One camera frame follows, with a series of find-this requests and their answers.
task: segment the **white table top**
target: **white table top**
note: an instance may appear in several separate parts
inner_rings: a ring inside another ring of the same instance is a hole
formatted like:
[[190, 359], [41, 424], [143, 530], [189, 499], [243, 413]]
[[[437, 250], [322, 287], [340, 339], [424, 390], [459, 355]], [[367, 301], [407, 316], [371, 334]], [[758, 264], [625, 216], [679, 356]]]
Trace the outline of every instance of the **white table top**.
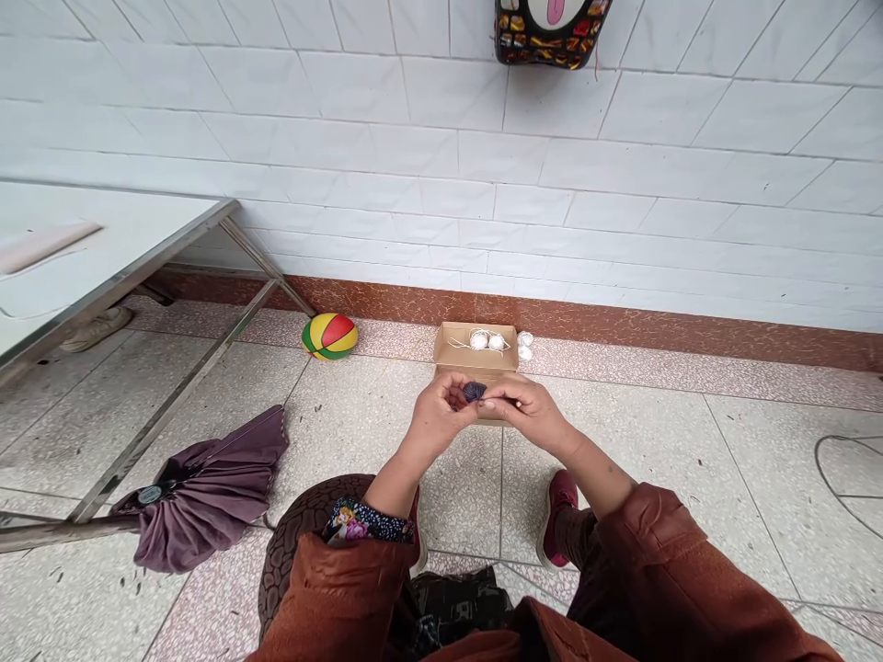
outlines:
[[218, 204], [209, 198], [0, 182], [0, 242], [28, 229], [77, 221], [103, 227], [36, 267], [0, 276], [0, 356]]

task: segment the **folded umbrella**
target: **folded umbrella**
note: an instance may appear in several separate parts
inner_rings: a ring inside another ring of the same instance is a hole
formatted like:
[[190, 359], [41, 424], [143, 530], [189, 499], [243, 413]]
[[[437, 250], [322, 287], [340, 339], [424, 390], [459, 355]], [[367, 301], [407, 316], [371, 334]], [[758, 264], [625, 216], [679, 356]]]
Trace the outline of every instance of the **folded umbrella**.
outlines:
[[111, 515], [139, 516], [135, 564], [184, 573], [235, 545], [269, 506], [275, 464], [288, 447], [283, 419], [275, 405], [223, 439], [186, 448], [152, 485], [116, 504]]

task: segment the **white ball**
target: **white ball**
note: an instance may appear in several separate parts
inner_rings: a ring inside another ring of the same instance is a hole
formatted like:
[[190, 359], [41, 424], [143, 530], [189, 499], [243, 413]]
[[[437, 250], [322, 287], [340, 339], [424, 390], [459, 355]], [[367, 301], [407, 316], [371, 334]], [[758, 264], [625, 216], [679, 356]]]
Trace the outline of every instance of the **white ball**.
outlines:
[[472, 349], [484, 349], [487, 347], [487, 333], [484, 331], [475, 331], [469, 338], [469, 347]]

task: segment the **person's hand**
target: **person's hand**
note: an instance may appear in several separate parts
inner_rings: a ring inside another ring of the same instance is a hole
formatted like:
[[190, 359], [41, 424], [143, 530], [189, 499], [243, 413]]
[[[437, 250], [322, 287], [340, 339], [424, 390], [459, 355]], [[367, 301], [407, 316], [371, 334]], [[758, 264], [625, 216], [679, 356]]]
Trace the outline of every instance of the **person's hand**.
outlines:
[[573, 440], [573, 427], [545, 387], [517, 372], [488, 387], [479, 404], [495, 411], [531, 443], [555, 456]]
[[463, 396], [463, 387], [471, 381], [461, 372], [442, 372], [417, 396], [398, 452], [422, 472], [447, 450], [460, 430], [478, 418], [478, 403], [470, 405]]

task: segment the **person's right hand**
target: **person's right hand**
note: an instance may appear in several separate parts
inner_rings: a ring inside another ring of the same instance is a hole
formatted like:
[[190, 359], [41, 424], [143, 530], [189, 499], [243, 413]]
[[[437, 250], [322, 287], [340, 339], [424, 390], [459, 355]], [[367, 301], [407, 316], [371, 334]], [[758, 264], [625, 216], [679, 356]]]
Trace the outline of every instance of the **person's right hand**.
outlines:
[[531, 443], [555, 456], [573, 440], [573, 427], [545, 387], [518, 373], [505, 375], [488, 387], [479, 405], [495, 411]]

